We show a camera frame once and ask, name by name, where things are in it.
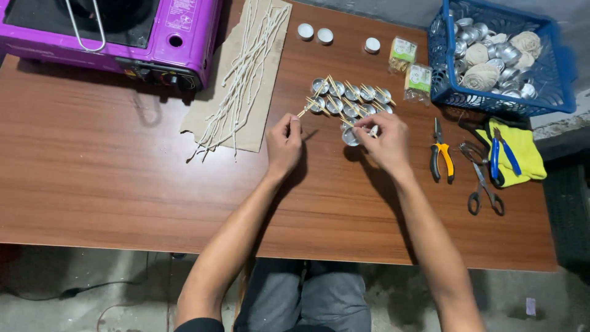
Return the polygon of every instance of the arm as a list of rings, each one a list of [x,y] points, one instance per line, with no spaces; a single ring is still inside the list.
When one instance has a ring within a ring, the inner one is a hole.
[[[360,127],[379,125],[371,138]],[[428,203],[409,164],[408,127],[396,115],[379,113],[362,119],[355,135],[389,173],[398,191],[412,247],[426,275],[443,331],[485,331],[467,268],[444,225]]]
[[[176,327],[193,318],[221,321],[221,301],[246,262],[277,190],[301,156],[299,118],[286,114],[266,133],[268,170],[209,240],[178,298]]]

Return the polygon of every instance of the wooden table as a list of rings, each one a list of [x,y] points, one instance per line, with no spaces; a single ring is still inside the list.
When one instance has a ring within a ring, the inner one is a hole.
[[[230,26],[242,3],[234,1]],[[332,29],[333,45],[298,40],[302,22]],[[457,145],[474,138],[435,106],[403,101],[403,77],[387,71],[396,35],[417,42],[418,62],[428,63],[423,31],[294,3],[268,125],[297,114],[316,77],[388,88],[410,128],[415,173],[467,266],[554,271],[541,183],[500,191],[504,217],[487,197],[477,217],[469,214],[476,174]],[[381,41],[380,54],[363,50],[368,37]],[[259,154],[239,151],[237,162],[233,150],[220,148],[203,164],[186,164],[196,148],[191,134],[178,132],[188,107],[175,98],[160,102],[154,91],[161,90],[116,74],[7,56],[0,71],[0,242],[199,252],[263,176],[265,143]],[[435,116],[453,149],[452,185],[436,184],[428,170]],[[304,159],[281,192],[258,255],[412,263],[391,181],[342,142],[336,118],[308,114],[302,123]]]

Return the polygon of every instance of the person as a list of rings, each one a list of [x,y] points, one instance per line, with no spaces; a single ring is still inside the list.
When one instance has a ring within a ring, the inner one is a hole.
[[[367,129],[379,126],[372,138]],[[427,278],[444,332],[484,331],[461,255],[428,203],[409,163],[408,127],[377,113],[355,136],[392,178],[409,237]],[[223,332],[221,303],[255,244],[268,208],[301,156],[301,123],[286,114],[266,133],[268,168],[196,260],[178,299],[176,332]],[[306,276],[302,280],[302,271]],[[235,332],[371,330],[365,284],[354,263],[258,258],[234,323]]]

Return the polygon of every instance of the electric cord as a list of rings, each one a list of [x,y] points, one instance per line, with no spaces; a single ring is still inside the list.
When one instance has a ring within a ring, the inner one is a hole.
[[[145,277],[140,281],[110,281],[110,282],[104,282],[102,284],[92,285],[89,287],[74,287],[74,288],[66,289],[65,291],[61,292],[59,295],[56,295],[53,297],[48,297],[48,298],[27,298],[27,297],[22,296],[17,290],[15,290],[11,287],[8,287],[8,286],[4,286],[4,285],[0,285],[0,292],[4,292],[6,294],[9,294],[14,297],[18,297],[20,299],[27,300],[27,301],[49,301],[49,300],[55,300],[55,299],[67,300],[69,298],[75,297],[76,295],[78,295],[82,292],[86,292],[91,289],[100,288],[100,287],[104,287],[104,286],[108,286],[108,285],[114,285],[114,284],[126,284],[126,285],[133,285],[133,286],[142,285],[144,282],[146,282],[148,280],[148,264],[149,264],[149,251],[146,252]]]

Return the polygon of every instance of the metal wire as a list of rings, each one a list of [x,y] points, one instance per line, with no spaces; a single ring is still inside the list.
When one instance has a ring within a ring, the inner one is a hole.
[[[74,32],[76,34],[76,38],[78,38],[78,44],[80,44],[80,46],[82,46],[83,49],[87,50],[88,52],[100,52],[104,46],[106,46],[107,44],[107,39],[104,36],[104,28],[103,28],[103,23],[100,20],[100,12],[99,12],[99,5],[96,3],[96,0],[92,0],[92,3],[94,4],[94,10],[96,11],[96,20],[99,23],[99,31],[100,31],[100,38],[102,38],[103,43],[99,48],[96,48],[94,50],[87,48],[86,46],[84,46],[84,44],[82,43],[82,39],[80,38],[80,34],[78,33],[78,26],[76,25],[76,20],[74,19],[74,12],[72,11],[72,7],[70,5],[70,0],[65,0],[65,4],[68,6],[68,12],[70,13],[70,19],[72,20],[72,25],[74,26]]]

